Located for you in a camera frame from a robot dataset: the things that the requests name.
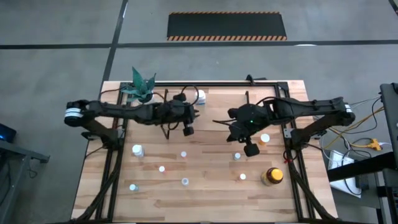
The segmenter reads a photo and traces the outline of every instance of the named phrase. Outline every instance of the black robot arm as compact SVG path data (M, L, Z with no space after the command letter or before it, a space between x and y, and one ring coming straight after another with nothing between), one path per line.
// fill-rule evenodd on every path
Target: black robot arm
M160 125L162 129L163 124L183 123L183 133L188 136L193 134L192 123L199 115L195 114L198 111L193 109L190 103L184 102L185 99L185 95L181 93L170 101L139 106L78 100L67 103L64 122L71 127L81 126L88 130L82 133L87 139L93 136L100 137L105 148L108 149L119 145L118 130L104 127L95 120L99 116L133 119L139 124Z
M251 143L251 136L269 125L287 124L301 116L324 115L303 129L286 130L290 137L290 148L299 150L309 142L311 136L323 135L332 126L347 126L355 120L348 104L343 98L332 100L298 101L293 98L267 97L254 104L245 104L239 108L228 110L234 122L229 125L227 141L245 142L244 151L247 156L259 154L256 144Z

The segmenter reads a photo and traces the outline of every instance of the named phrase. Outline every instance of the wooden table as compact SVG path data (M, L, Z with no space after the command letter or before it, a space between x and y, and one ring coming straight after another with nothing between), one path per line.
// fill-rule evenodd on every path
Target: wooden table
M287 81L290 95L301 101L308 100L304 82ZM105 82L102 91L119 88L119 82ZM164 87L155 88L164 93ZM167 87L168 99L179 93L180 87ZM247 158L244 144L226 142L228 127L212 122L212 119L229 119L227 110L246 102L245 91L249 91L251 103L266 96L275 96L270 87L200 87L206 93L206 104L195 106L200 117L193 124L195 134L184 137L182 125L171 131L166 140L159 126L144 126L129 121L118 196L114 211L114 222L293 222L297 221L292 186L287 164L282 153L284 141L280 126L269 126L257 133L267 133L271 141L259 146L261 153ZM193 101L194 91L187 88L187 101ZM102 95L101 101L116 103L118 92ZM112 118L98 118L111 127ZM311 117L299 118L297 126L302 128L311 122ZM145 157L132 155L131 148L142 144ZM100 141L92 141L87 153L99 148ZM187 152L187 158L180 156ZM233 154L240 152L242 158L233 160ZM310 188L320 203L337 217L335 203L326 174L322 153L311 147L303 150L305 167ZM81 173L72 218L78 217L98 193L104 169L106 150L100 150L88 157ZM165 174L158 171L164 166ZM281 184L266 187L260 181L260 174L271 167L284 171ZM246 180L239 180L240 174ZM189 178L189 186L181 184L182 178ZM139 186L138 192L129 190L130 184ZM108 197L104 204L104 217L108 211ZM305 197L300 191L304 214L307 213Z

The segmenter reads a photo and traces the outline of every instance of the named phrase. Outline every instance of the artificial plant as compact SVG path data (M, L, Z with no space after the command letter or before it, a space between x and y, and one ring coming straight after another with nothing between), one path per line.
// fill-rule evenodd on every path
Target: artificial plant
M132 68L132 83L134 86L127 85L122 90L123 93L131 94L132 96L127 101L132 102L138 100L141 103L146 103L152 99L152 90L155 88L155 75L146 80L143 79L140 73Z

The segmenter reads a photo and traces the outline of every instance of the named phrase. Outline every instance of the gray floor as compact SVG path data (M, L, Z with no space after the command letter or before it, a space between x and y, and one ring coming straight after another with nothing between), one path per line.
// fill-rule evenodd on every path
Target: gray floor
M0 0L0 44L110 43L120 5L121 0ZM387 1L130 0L119 42L164 42L171 11L280 11L289 40L398 37L398 17ZM0 50L0 123L18 130L18 145L51 154L48 164L32 164L39 175L26 178L13 223L68 220L86 141L80 129L64 125L65 103L96 98L108 53ZM158 80L242 80L251 74L305 80L310 99L343 96L355 102L376 96L381 83L396 82L396 62L398 45L118 49L110 80L131 80L132 65L148 76L156 72ZM357 117L368 115L370 105L356 109ZM376 130L349 139L388 142L384 114L377 119ZM368 121L363 129L373 125ZM340 218L377 221L373 209L333 194Z

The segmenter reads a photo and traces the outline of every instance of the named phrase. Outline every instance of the black floor mat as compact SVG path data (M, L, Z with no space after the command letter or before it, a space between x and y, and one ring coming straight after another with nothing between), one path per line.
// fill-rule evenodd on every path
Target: black floor mat
M172 12L170 41L286 40L279 12Z

